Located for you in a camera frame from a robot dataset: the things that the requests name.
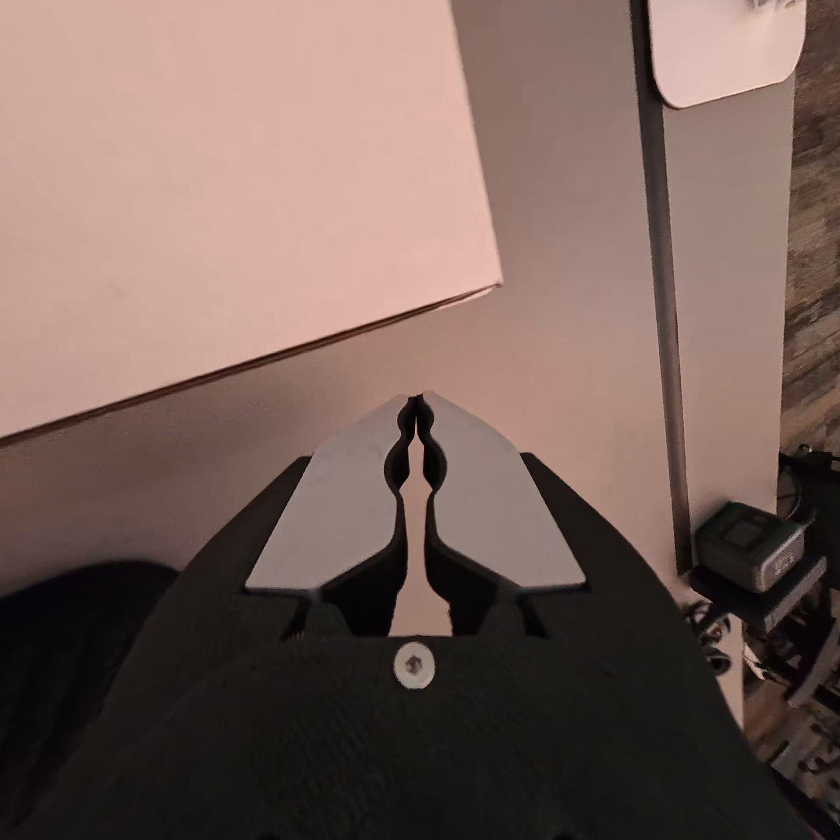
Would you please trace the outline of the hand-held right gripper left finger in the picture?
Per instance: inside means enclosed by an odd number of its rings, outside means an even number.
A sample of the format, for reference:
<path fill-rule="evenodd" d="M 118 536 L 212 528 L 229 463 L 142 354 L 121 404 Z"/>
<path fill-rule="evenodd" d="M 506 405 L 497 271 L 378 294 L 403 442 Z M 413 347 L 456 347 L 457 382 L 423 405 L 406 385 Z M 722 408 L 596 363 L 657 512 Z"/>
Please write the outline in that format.
<path fill-rule="evenodd" d="M 314 593 L 405 534 L 413 398 L 399 394 L 312 454 L 245 583 L 250 592 Z"/>

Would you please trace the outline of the white cardboard box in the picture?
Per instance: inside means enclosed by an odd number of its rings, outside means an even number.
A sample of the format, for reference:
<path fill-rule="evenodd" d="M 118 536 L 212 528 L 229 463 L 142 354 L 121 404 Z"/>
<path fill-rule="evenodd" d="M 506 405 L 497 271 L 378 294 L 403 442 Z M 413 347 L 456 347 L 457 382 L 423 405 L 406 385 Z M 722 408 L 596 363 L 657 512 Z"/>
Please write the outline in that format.
<path fill-rule="evenodd" d="M 2 2 L 2 438 L 501 285 L 450 2 Z"/>

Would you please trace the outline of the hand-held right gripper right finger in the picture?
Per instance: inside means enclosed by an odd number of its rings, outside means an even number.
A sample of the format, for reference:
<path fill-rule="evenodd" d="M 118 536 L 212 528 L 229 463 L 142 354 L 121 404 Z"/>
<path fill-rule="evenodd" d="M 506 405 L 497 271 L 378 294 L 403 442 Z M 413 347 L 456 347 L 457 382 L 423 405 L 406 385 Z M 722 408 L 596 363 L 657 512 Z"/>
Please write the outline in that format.
<path fill-rule="evenodd" d="M 434 392 L 418 396 L 427 578 L 440 595 L 470 582 L 514 592 L 579 590 L 585 573 L 523 456 L 501 432 Z"/>

